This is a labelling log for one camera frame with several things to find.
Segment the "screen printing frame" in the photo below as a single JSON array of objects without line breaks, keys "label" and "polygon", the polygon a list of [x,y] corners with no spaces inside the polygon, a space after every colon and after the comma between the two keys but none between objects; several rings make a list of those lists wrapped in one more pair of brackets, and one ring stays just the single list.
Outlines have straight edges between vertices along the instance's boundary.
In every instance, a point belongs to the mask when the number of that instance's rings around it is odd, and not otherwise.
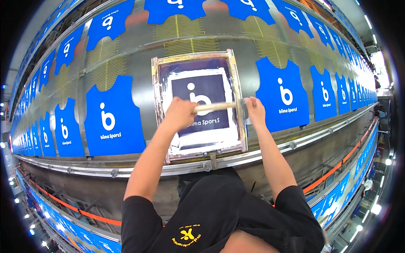
[{"label": "screen printing frame", "polygon": [[169,150],[166,154],[165,163],[170,164],[173,160],[190,159],[196,157],[209,156],[209,152],[214,151],[217,154],[229,153],[234,151],[247,151],[247,130],[246,130],[246,119],[245,110],[243,107],[242,90],[239,81],[238,69],[236,66],[235,56],[232,49],[227,49],[226,51],[216,51],[216,52],[201,52],[201,53],[191,53],[183,54],[171,57],[165,57],[158,59],[157,57],[151,60],[151,72],[152,72],[152,82],[154,91],[154,102],[156,111],[156,122],[158,126],[162,123],[164,119],[164,107],[163,107],[163,84],[160,83],[160,67],[170,64],[177,64],[185,61],[192,60],[209,60],[209,59],[225,59],[228,65],[228,71],[230,75],[230,85],[236,102],[236,120],[237,120],[237,130],[238,130],[238,144],[231,145],[228,147],[223,147],[221,149],[209,149],[205,152],[193,151],[190,149],[190,153],[187,154],[176,154],[171,155]]}]

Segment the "yellow logo on shirt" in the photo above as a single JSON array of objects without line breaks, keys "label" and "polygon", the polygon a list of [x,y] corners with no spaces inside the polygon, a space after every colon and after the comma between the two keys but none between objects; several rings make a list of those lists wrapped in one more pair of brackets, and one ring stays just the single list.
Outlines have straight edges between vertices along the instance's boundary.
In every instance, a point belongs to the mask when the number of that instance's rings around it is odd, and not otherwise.
[{"label": "yellow logo on shirt", "polygon": [[199,227],[199,226],[200,226],[200,224],[194,224],[194,225],[180,227],[179,228],[180,234],[181,234],[180,236],[182,236],[182,237],[180,237],[180,239],[184,240],[185,243],[177,242],[176,238],[172,238],[173,243],[176,245],[179,245],[181,247],[190,246],[192,243],[196,242],[201,237],[200,234],[197,236],[194,236],[192,234],[193,233],[192,227]]}]

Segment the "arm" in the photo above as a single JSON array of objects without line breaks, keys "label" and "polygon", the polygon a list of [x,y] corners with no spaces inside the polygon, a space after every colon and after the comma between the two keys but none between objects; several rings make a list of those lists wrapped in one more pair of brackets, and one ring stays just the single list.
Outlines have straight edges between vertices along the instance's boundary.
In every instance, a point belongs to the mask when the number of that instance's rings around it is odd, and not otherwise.
[{"label": "arm", "polygon": [[294,174],[284,156],[280,153],[273,137],[266,127],[264,106],[259,99],[245,99],[249,119],[257,133],[262,150],[264,173],[269,182],[274,202],[278,194],[288,186],[297,185]]},{"label": "arm", "polygon": [[198,103],[174,97],[149,145],[136,162],[128,180],[124,200],[140,196],[152,202],[162,173],[164,158],[174,135],[194,121],[192,113]]}]

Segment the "hand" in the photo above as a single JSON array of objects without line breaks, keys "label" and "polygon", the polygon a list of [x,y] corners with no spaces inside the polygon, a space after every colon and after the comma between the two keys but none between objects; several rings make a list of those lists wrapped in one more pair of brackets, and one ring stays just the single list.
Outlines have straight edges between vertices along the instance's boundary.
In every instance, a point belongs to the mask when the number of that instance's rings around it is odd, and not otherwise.
[{"label": "hand", "polygon": [[163,122],[174,132],[186,128],[194,122],[196,113],[193,113],[193,109],[196,106],[198,106],[198,103],[192,103],[189,100],[174,97],[166,111]]},{"label": "hand", "polygon": [[258,98],[245,98],[249,119],[256,131],[266,128],[266,111]]}]

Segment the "wooden squeegee handle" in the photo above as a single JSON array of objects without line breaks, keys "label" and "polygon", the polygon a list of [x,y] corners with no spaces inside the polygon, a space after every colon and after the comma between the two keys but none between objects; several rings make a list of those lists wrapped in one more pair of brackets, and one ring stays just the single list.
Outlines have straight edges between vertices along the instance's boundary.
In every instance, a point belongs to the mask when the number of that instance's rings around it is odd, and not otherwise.
[{"label": "wooden squeegee handle", "polygon": [[201,112],[201,111],[220,111],[225,110],[227,108],[235,108],[236,103],[215,103],[215,104],[205,104],[196,106],[193,110],[194,113]]}]

